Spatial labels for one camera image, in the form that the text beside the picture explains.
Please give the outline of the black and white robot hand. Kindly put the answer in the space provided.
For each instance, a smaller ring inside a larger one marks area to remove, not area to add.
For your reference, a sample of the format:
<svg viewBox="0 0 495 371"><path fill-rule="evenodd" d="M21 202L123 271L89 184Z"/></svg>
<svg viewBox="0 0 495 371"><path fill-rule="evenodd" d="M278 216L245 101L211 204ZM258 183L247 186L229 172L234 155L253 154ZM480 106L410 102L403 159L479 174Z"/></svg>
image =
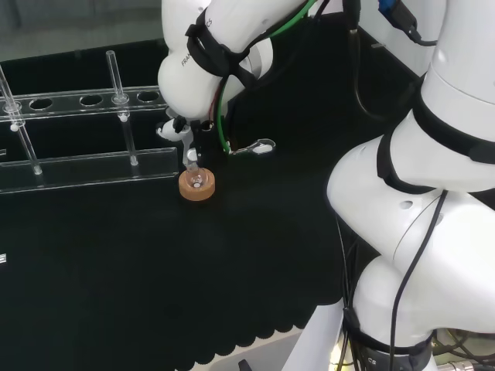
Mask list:
<svg viewBox="0 0 495 371"><path fill-rule="evenodd" d="M221 147L217 127L208 120L188 120L178 115L158 123L155 132L161 139L178 145L180 170L186 169L190 149L196 150L200 167L213 173L227 167L227 155Z"/></svg>

